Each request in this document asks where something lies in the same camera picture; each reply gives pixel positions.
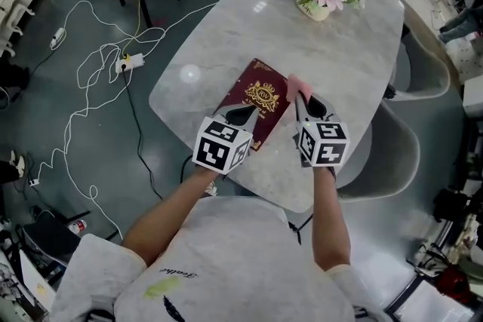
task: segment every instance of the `power strip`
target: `power strip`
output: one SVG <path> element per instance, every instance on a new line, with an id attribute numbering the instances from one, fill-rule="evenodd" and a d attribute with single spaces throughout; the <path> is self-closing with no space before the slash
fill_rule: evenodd
<path id="1" fill-rule="evenodd" d="M 144 65 L 144 57 L 141 53 L 129 56 L 127 55 L 125 59 L 119 59 L 115 63 L 115 72 L 121 74 L 123 70 L 127 72 L 128 70 L 135 69 L 136 67 L 141 67 Z"/>

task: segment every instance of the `pink object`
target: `pink object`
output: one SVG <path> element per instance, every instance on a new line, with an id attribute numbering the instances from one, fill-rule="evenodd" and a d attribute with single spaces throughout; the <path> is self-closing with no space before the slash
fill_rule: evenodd
<path id="1" fill-rule="evenodd" d="M 314 89 L 308 83 L 302 81 L 295 74 L 290 74 L 287 78 L 287 101 L 292 103 L 297 97 L 297 93 L 301 92 L 306 101 L 310 100 Z"/>

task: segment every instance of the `green stain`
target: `green stain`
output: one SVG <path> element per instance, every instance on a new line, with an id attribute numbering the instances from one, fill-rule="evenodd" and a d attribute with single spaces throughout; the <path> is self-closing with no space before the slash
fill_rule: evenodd
<path id="1" fill-rule="evenodd" d="M 169 277 L 149 286 L 144 292 L 143 298 L 156 299 L 164 293 L 180 285 L 180 277 Z"/>

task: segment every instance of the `desk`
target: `desk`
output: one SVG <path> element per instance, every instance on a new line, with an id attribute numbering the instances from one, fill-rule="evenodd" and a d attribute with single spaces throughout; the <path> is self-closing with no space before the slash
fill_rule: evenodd
<path id="1" fill-rule="evenodd" d="M 220 0 L 175 54 L 149 97 L 154 112 L 190 148 L 250 61 L 257 57 L 284 76 L 308 81 L 349 125 L 355 148 L 386 89 L 399 48 L 404 9 L 399 0 L 367 0 L 324 22 L 300 12 L 295 0 Z M 197 65 L 201 77 L 184 83 L 180 70 Z M 283 208 L 312 206 L 312 171 L 300 167 L 288 108 L 258 152 L 229 178 Z"/>

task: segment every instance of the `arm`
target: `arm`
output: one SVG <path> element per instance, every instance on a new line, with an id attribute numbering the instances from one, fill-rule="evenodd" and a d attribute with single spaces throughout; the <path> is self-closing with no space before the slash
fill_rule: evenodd
<path id="1" fill-rule="evenodd" d="M 204 168 L 185 180 L 166 200 L 152 208 L 129 229 L 122 246 L 134 251 L 148 266 L 166 251 L 191 209 L 218 173 Z"/>
<path id="2" fill-rule="evenodd" d="M 314 214 L 312 248 L 314 260 L 324 271 L 350 264 L 350 239 L 335 188 L 326 167 L 314 167 Z"/>

